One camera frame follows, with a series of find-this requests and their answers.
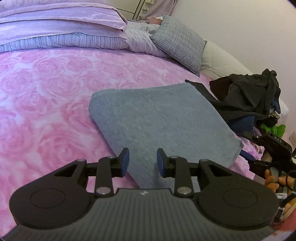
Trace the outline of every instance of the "pink floral bedspread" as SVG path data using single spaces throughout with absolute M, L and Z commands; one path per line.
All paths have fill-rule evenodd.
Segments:
M 107 88 L 148 88 L 202 82 L 179 64 L 121 50 L 57 48 L 0 54 L 0 236 L 15 226 L 9 199 L 19 187 L 79 158 L 96 162 L 112 154 L 88 105 Z M 244 140 L 244 149 L 258 151 Z M 232 170 L 253 178 L 245 159 Z M 90 182 L 88 191 L 93 191 Z M 136 188 L 113 179 L 114 188 Z

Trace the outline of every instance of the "gray checkered pillow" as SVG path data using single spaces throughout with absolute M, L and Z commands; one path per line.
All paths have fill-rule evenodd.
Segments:
M 150 38 L 158 48 L 197 76 L 200 75 L 202 52 L 206 41 L 196 32 L 179 20 L 165 15 L 160 27 Z

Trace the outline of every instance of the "white wall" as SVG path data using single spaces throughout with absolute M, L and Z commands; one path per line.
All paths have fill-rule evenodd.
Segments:
M 250 71 L 275 70 L 296 130 L 296 8 L 287 0 L 178 0 L 172 16 Z

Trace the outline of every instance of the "white quilted pillow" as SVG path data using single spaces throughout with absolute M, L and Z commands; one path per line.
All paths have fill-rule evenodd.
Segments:
M 282 124 L 286 124 L 287 116 L 289 114 L 288 107 L 281 99 L 279 99 L 279 106 L 281 108 L 281 113 L 279 114 L 279 120 L 278 120 L 278 123 L 276 124 L 277 126 L 282 125 Z
M 253 74 L 235 57 L 208 41 L 202 53 L 200 73 L 216 80 L 230 74 Z

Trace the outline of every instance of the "orange plush toy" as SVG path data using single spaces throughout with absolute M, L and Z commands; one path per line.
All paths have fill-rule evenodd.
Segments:
M 277 180 L 277 183 L 275 183 L 274 181 L 275 181 L 275 176 L 272 176 L 270 174 L 270 171 L 266 170 L 265 171 L 265 186 L 267 188 L 269 188 L 270 190 L 272 190 L 273 192 L 276 192 L 276 190 L 279 188 L 279 184 L 288 185 L 290 188 L 293 188 L 295 178 L 288 176 L 288 178 L 287 178 L 288 184 L 286 184 L 286 176 L 279 177 Z M 288 190 L 288 196 L 291 195 L 291 193 L 292 192 L 290 190 Z M 296 197 L 293 198 L 290 202 L 288 202 L 285 205 L 284 220 L 290 216 L 290 214 L 294 211 L 295 208 L 296 208 Z

